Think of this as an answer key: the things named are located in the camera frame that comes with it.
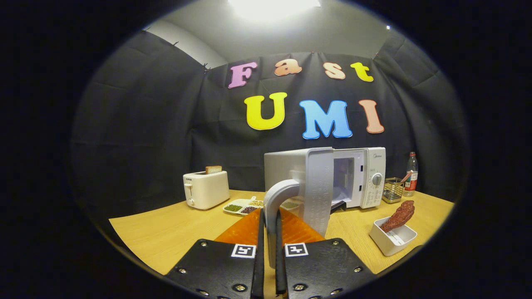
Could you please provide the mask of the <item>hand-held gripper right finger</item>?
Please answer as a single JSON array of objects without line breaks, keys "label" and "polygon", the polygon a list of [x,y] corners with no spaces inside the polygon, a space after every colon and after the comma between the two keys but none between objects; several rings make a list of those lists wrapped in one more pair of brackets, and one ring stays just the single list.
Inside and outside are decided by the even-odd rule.
[{"label": "hand-held gripper right finger", "polygon": [[274,223],[276,292],[287,299],[336,299],[377,276],[341,238],[325,239],[280,209]]}]

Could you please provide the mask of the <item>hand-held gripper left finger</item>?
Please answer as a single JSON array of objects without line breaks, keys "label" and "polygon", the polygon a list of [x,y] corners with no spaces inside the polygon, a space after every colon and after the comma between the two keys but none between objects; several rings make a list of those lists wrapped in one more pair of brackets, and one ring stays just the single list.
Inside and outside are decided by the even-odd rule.
[{"label": "hand-held gripper left finger", "polygon": [[204,299],[262,299],[262,210],[255,209],[215,240],[197,240],[165,277]]}]

